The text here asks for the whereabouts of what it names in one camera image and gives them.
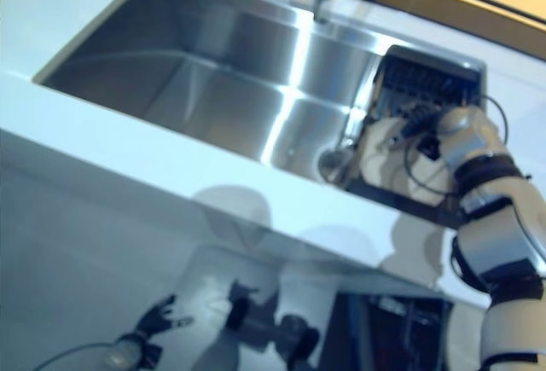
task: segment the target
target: stainless steel sink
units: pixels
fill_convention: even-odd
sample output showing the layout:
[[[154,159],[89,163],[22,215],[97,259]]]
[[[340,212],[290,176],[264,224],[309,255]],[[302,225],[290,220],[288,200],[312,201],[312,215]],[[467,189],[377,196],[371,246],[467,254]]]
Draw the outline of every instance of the stainless steel sink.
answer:
[[[361,133],[389,47],[480,66],[265,0],[118,0],[85,33],[36,81],[316,180]]]

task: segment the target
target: black cable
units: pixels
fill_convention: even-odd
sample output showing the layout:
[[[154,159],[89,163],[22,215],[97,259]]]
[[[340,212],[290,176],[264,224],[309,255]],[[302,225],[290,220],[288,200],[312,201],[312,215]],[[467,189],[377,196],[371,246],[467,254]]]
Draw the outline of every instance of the black cable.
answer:
[[[40,365],[38,365],[37,367],[33,368],[32,371],[42,371],[44,368],[48,367],[53,362],[57,362],[61,360],[62,358],[70,356],[71,354],[74,354],[78,351],[88,350],[91,348],[108,348],[111,346],[112,346],[111,343],[91,343],[91,344],[79,345],[77,347],[73,347],[69,350],[66,350],[57,354],[56,356],[51,357],[49,360],[46,360],[42,362]]]
[[[502,123],[504,124],[503,143],[504,143],[504,145],[506,145],[508,143],[508,117],[506,116],[506,113],[504,112],[504,109],[502,109],[501,104],[499,104],[499,102],[495,98],[493,98],[491,96],[487,96],[486,94],[478,94],[478,96],[480,96],[481,98],[485,98],[486,100],[491,101],[493,103],[493,105],[495,105],[495,107],[497,107],[499,113],[501,113]]]
[[[404,149],[404,169],[406,170],[406,173],[408,174],[408,177],[417,184],[417,186],[428,190],[429,192],[432,192],[433,194],[439,194],[442,196],[457,196],[455,192],[444,192],[443,190],[437,190],[435,188],[431,188],[425,183],[421,182],[419,179],[415,177],[413,172],[410,168],[410,150],[413,148],[413,144],[417,142],[419,138],[414,139],[411,141],[408,145],[406,145],[406,148]]]

